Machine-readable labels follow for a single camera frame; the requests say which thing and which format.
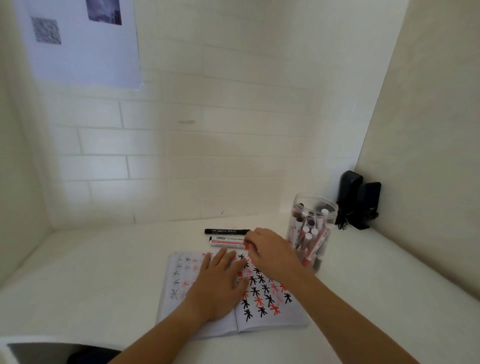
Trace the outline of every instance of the person's right arm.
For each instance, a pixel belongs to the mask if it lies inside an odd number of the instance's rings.
[[[298,260],[290,243],[269,229],[245,236],[253,263],[284,284],[323,332],[344,364],[418,364],[400,345],[330,291]]]

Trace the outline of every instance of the white brick wall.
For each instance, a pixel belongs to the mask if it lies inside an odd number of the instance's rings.
[[[134,0],[140,90],[40,82],[56,228],[287,209],[354,168],[407,0]]]

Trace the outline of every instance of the person's left hand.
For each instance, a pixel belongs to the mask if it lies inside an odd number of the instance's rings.
[[[235,250],[227,253],[227,249],[222,248],[212,261],[210,253],[205,256],[197,280],[182,303],[198,315],[201,322],[216,321],[228,314],[247,289],[247,278],[242,278],[235,286],[238,272],[247,264],[247,260],[243,259],[229,267],[235,254]]]

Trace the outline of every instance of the white desk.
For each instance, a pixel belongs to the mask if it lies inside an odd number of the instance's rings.
[[[167,257],[205,228],[271,228],[287,215],[125,225],[51,235],[0,291],[0,345],[123,349],[155,323]],[[320,279],[421,363],[480,362],[480,303],[373,230],[334,231]],[[178,363],[339,363],[321,332],[279,329],[189,343]]]

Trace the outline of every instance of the person's left arm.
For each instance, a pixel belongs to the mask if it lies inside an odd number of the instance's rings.
[[[240,260],[229,267],[236,252],[226,252],[227,249],[222,248],[212,261],[207,254],[185,300],[110,364],[171,363],[204,323],[227,315],[240,301],[248,279],[242,279],[235,287],[237,274],[247,261]]]

